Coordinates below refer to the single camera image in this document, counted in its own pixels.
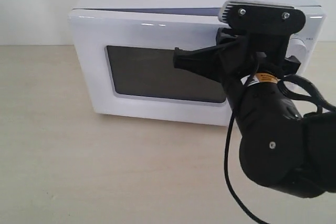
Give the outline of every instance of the black cable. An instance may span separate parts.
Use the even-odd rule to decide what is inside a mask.
[[[304,90],[307,91],[309,95],[304,95],[304,94],[297,94],[295,92],[290,91],[286,85],[285,81],[291,82],[293,84],[298,85],[299,87],[303,88]],[[315,104],[318,108],[317,113],[321,114],[323,112],[322,108],[325,108],[326,110],[336,112],[336,106],[330,104],[319,92],[317,87],[307,80],[304,77],[298,76],[296,74],[291,74],[289,76],[286,76],[282,78],[278,82],[278,88],[281,91],[281,93],[284,94],[287,98],[291,100],[297,100],[297,101],[307,101]]]
[[[239,99],[238,99],[238,103],[237,105],[233,108],[232,111],[232,115],[230,118],[230,123],[229,123],[229,127],[227,130],[227,135],[226,135],[226,143],[225,143],[225,150],[224,150],[224,177],[225,177],[225,182],[227,185],[227,188],[229,190],[229,192],[231,193],[232,197],[235,199],[235,201],[238,203],[238,205],[240,206],[240,208],[252,219],[254,220],[256,223],[258,224],[269,224],[261,219],[259,219],[257,216],[255,216],[245,205],[244,203],[241,201],[241,199],[238,197],[238,195],[235,193],[230,179],[229,179],[229,172],[228,172],[228,156],[229,156],[229,147],[230,147],[230,142],[231,142],[231,135],[232,135],[232,129],[233,129],[233,124],[235,122],[235,114],[237,113],[237,111],[239,111],[240,106],[242,104],[242,101],[244,99],[246,90],[248,85],[251,83],[253,77],[255,76],[255,74],[258,72],[259,69],[259,62],[258,60],[255,58],[256,60],[256,65],[251,73],[251,75],[247,78],[247,81],[244,84],[244,88],[242,91],[242,94],[240,95]]]

